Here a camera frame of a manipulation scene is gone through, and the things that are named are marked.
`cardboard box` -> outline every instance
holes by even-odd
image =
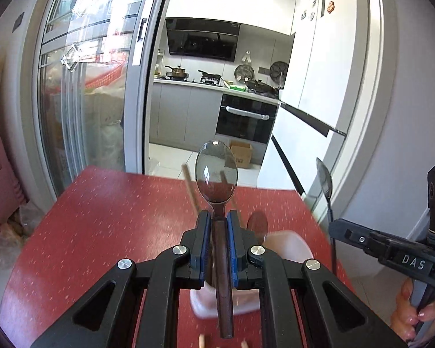
[[[249,162],[251,160],[251,154],[253,153],[253,148],[251,147],[251,144],[232,140],[230,147],[235,157],[237,167],[240,167],[242,169],[248,169]]]

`oven handle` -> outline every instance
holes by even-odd
[[[234,115],[246,116],[247,118],[253,118],[258,120],[269,120],[269,115],[261,115],[260,113],[253,113],[250,111],[239,110],[237,108],[226,106],[226,111],[233,113]]]

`triangular cutout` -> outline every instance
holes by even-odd
[[[365,324],[365,317],[331,283],[325,282],[322,287],[339,331],[347,332]]]
[[[74,323],[91,331],[98,331],[115,287],[116,283],[114,281],[107,282],[106,285],[74,315]]]

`refrigerator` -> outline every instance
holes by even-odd
[[[167,0],[48,0],[34,121],[55,200],[87,166],[148,167],[153,73]]]
[[[299,0],[281,105],[257,186],[296,189],[312,207],[316,158],[332,172],[347,137],[364,69],[367,0]]]

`red tabletop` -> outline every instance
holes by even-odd
[[[294,230],[316,259],[330,268],[330,246],[295,191],[237,187],[235,199],[246,221],[265,211],[269,231]],[[121,258],[155,258],[195,227],[182,180],[89,167],[63,193],[24,246],[3,295],[0,325],[17,348],[27,348]],[[339,278],[352,289],[345,271]],[[219,337],[217,319],[192,312],[181,290],[178,348],[261,346],[259,312],[235,316],[235,339]]]

